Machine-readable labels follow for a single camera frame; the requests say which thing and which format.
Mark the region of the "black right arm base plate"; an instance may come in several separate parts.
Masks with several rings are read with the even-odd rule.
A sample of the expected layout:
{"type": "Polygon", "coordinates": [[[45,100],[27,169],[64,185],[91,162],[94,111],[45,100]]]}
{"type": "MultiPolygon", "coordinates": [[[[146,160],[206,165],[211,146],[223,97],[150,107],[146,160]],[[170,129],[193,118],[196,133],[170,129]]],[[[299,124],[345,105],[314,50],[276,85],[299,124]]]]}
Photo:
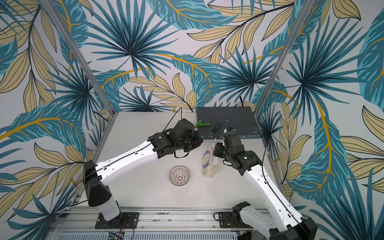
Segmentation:
{"type": "Polygon", "coordinates": [[[235,223],[235,218],[232,212],[214,212],[213,218],[219,222],[221,229],[239,228],[239,225],[235,223]]]}

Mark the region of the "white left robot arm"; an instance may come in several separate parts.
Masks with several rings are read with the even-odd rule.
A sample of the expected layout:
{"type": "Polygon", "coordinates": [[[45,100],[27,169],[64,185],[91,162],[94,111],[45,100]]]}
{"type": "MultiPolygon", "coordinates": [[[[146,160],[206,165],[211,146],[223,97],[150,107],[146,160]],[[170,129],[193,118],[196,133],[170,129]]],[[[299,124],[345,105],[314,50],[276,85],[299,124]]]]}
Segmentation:
{"type": "Polygon", "coordinates": [[[167,129],[148,137],[139,146],[110,160],[86,163],[83,170],[83,184],[88,205],[99,211],[98,229],[117,229],[128,225],[132,214],[123,213],[109,189],[109,185],[135,168],[158,160],[167,155],[175,155],[182,150],[186,154],[203,143],[199,132],[188,120],[178,121],[172,129],[167,129]]]}

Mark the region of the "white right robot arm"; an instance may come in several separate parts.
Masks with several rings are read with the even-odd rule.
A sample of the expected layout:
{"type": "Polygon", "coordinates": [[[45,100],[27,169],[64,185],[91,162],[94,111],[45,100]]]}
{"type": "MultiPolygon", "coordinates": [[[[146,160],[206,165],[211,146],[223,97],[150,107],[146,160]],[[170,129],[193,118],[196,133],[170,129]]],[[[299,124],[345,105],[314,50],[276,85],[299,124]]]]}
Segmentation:
{"type": "Polygon", "coordinates": [[[224,132],[224,141],[216,143],[214,156],[230,163],[257,191],[270,215],[267,216],[242,202],[233,207],[234,224],[247,225],[268,240],[313,240],[318,229],[311,218],[304,218],[271,180],[263,161],[253,151],[246,151],[240,136],[224,132]]]}

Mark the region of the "white purple oats bag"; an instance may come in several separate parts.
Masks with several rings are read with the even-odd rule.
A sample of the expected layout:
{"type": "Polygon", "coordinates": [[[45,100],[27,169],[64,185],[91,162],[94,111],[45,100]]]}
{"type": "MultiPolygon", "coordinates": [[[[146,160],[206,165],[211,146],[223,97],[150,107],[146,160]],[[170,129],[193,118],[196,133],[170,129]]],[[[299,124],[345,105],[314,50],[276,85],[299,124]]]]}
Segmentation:
{"type": "Polygon", "coordinates": [[[214,150],[217,140],[214,139],[214,142],[207,148],[206,152],[203,155],[202,160],[202,173],[206,178],[213,178],[214,174],[218,169],[219,160],[214,156],[214,150]]]}

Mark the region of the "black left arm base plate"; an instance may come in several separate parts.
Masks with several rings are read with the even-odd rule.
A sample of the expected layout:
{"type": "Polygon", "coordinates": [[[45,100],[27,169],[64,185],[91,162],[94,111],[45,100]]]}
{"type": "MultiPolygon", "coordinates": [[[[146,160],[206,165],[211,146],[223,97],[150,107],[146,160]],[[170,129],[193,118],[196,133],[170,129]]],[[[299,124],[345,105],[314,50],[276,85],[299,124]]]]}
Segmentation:
{"type": "Polygon", "coordinates": [[[102,213],[99,213],[95,229],[112,230],[112,229],[136,229],[140,213],[120,213],[116,218],[107,221],[102,213]]]}

